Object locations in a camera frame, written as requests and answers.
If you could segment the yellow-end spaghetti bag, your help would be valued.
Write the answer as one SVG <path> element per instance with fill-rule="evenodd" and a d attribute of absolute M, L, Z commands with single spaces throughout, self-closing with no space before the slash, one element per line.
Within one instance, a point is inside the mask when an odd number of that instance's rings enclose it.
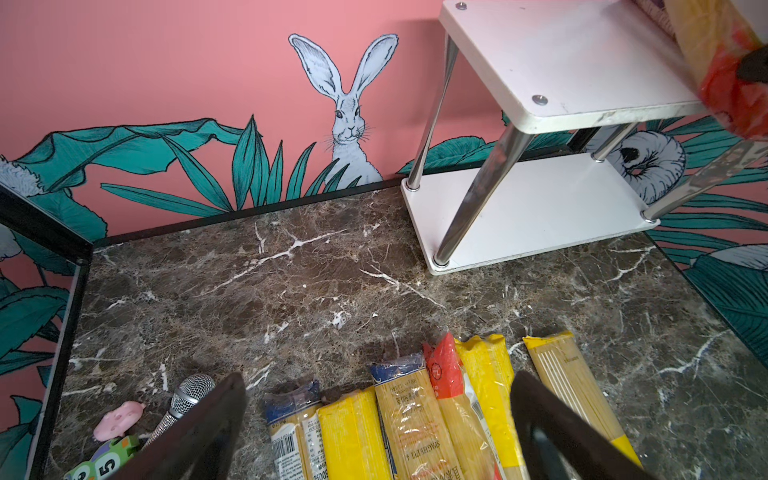
<path fill-rule="evenodd" d="M 627 435 L 599 388 L 574 336 L 526 336 L 526 349 L 541 382 L 627 458 L 643 467 Z"/>

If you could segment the blue portrait spaghetti bag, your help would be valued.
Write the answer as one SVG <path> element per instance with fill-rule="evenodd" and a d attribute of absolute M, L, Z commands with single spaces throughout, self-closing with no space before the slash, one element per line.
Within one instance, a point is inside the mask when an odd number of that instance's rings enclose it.
<path fill-rule="evenodd" d="M 633 2 L 671 39 L 676 39 L 664 0 L 633 0 Z"/>

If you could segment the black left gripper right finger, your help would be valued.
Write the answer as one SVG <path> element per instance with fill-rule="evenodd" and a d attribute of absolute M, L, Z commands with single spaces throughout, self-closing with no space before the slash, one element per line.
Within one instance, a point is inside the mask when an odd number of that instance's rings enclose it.
<path fill-rule="evenodd" d="M 528 372 L 511 384 L 511 413 L 532 479 L 651 479 Z"/>

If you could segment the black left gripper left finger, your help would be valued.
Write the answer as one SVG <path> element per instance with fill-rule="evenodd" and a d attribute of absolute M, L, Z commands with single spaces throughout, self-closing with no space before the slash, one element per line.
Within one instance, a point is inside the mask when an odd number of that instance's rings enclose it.
<path fill-rule="evenodd" d="M 226 479 L 247 405 L 239 373 L 231 373 L 114 479 Z"/>

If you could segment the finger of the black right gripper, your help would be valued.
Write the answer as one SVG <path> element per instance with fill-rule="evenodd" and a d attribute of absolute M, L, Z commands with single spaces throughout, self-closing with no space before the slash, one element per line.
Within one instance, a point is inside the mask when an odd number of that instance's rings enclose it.
<path fill-rule="evenodd" d="M 745 55 L 736 70 L 739 80 L 750 83 L 768 83 L 768 45 Z"/>

